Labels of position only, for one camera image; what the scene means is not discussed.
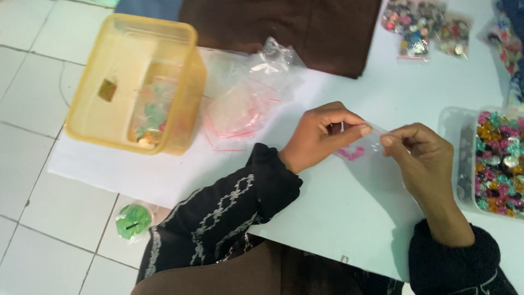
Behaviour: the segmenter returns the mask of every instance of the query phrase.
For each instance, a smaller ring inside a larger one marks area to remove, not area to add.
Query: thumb
[[[382,136],[380,143],[384,147],[384,156],[392,157],[401,168],[414,160],[398,137],[392,135]]]
[[[358,125],[344,130],[343,132],[329,136],[325,139],[325,143],[329,146],[332,152],[348,146],[353,142],[365,137],[371,133],[371,127],[368,125]]]

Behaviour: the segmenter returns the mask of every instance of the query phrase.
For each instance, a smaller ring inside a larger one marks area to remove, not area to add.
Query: small brown square
[[[116,84],[107,79],[104,79],[99,89],[99,96],[102,99],[111,102],[111,100],[113,99],[113,95],[115,95],[115,91]]]

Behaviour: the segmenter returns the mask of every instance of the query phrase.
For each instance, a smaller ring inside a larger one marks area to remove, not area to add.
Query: brown cloth
[[[131,295],[362,295],[336,261],[266,240],[217,264],[158,272]]]
[[[199,46],[262,49],[267,37],[292,45],[314,70],[358,78],[366,66],[380,0],[184,0],[179,21]]]

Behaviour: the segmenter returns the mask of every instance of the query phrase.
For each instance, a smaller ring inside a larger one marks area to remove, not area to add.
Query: yellow plastic container
[[[188,24],[127,14],[109,16],[65,120],[67,135],[141,154],[183,154],[191,144],[207,74],[197,39]],[[144,147],[133,136],[132,121],[135,108],[140,108],[139,91],[155,77],[177,84],[158,143]]]

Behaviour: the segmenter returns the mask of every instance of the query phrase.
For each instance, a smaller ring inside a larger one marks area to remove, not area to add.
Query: white table
[[[366,70],[358,80],[304,70],[304,84],[257,139],[282,148],[304,110],[340,100],[384,129],[422,122],[437,130],[448,106],[499,106],[503,95],[489,49],[475,36],[493,17],[490,0],[454,0],[449,9],[472,15],[469,60],[433,50],[427,64],[398,63],[399,36],[376,27]],[[244,165],[248,153],[210,151],[201,136],[182,157],[141,156],[77,142],[62,135],[49,171],[151,203],[173,207],[191,191]],[[422,214],[402,186],[391,160],[377,167],[348,167],[330,156],[300,174],[300,197],[250,232],[382,275],[409,281],[407,250]],[[502,250],[502,268],[524,292],[523,224],[464,209],[468,220],[488,230]]]

